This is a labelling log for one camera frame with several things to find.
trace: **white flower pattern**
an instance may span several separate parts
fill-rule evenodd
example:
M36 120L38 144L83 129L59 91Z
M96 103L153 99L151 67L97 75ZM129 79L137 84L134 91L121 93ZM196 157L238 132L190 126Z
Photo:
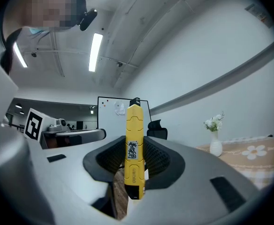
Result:
M254 160L257 156L265 156L267 154L267 152L263 150L264 148L264 145L259 145L256 148L255 146L249 146L248 150L243 151L241 154L248 156L249 160Z

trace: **white vase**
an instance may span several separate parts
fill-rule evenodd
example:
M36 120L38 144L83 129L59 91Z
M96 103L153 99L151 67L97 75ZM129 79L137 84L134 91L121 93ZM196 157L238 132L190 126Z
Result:
M211 132L210 153L217 157L222 154L222 144L218 140L218 131Z

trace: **person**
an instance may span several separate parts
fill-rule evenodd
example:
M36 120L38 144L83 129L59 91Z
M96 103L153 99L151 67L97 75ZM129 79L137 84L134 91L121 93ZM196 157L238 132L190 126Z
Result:
M24 27L41 39L80 26L86 15L86 0L10 0L0 13L1 67L10 73L13 45Z

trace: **paper on whiteboard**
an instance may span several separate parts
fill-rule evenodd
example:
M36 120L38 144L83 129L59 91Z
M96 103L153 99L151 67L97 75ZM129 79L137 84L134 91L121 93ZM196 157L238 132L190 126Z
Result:
M124 115L126 112L124 109L123 102L116 101L114 104L114 111L116 112L117 115Z

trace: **whiteboard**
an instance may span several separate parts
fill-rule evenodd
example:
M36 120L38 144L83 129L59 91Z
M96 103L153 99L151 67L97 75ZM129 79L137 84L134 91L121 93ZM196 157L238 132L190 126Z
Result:
M98 97L98 128L106 131L107 136L126 135L127 108L131 99ZM124 115L118 115L115 112L115 103L123 103L125 108ZM152 121L148 102L141 100L140 105L143 109L143 130L146 136L147 125Z

